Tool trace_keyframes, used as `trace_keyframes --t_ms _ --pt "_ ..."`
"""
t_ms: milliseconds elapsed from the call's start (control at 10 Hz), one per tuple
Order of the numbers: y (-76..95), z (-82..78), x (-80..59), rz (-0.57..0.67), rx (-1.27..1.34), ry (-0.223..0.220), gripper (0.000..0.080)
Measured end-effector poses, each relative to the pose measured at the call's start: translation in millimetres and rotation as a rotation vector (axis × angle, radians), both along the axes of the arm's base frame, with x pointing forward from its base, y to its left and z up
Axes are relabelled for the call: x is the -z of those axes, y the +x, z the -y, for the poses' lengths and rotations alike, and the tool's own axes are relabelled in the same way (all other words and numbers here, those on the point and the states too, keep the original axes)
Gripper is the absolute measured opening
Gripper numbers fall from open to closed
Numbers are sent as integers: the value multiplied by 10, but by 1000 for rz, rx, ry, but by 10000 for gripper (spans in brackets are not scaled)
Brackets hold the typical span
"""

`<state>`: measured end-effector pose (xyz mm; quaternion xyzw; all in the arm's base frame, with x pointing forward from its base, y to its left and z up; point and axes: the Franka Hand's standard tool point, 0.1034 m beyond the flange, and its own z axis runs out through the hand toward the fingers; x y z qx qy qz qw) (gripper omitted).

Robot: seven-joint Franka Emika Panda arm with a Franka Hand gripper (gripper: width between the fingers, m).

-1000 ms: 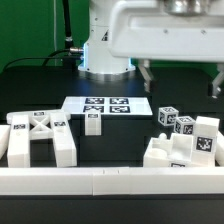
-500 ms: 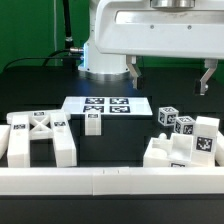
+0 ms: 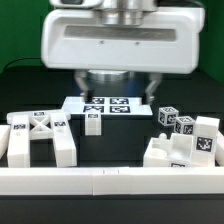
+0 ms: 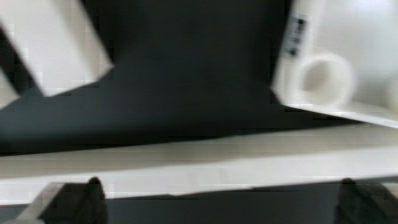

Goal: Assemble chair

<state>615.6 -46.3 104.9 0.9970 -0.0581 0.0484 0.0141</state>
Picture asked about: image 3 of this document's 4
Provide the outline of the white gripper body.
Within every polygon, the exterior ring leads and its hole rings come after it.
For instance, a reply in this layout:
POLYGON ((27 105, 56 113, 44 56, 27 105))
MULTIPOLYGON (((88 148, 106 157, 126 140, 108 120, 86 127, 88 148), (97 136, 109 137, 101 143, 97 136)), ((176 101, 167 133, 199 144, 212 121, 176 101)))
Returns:
POLYGON ((54 10, 41 58, 49 68, 188 74, 198 65, 205 10, 160 7, 139 26, 107 26, 97 11, 54 10))

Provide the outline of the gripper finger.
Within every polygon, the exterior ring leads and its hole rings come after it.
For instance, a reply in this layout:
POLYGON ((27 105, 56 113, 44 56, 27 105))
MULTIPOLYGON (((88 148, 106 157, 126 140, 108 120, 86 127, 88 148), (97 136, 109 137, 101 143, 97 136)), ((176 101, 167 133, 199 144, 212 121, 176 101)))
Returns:
POLYGON ((86 70, 76 70, 74 72, 74 80, 76 81, 79 89, 82 91, 83 100, 91 101, 93 98, 93 90, 85 82, 86 75, 86 70))
POLYGON ((159 87, 162 82, 163 75, 161 73, 150 73, 149 74, 149 84, 144 90, 144 94, 142 97, 143 103, 152 103, 154 100, 154 92, 159 87))

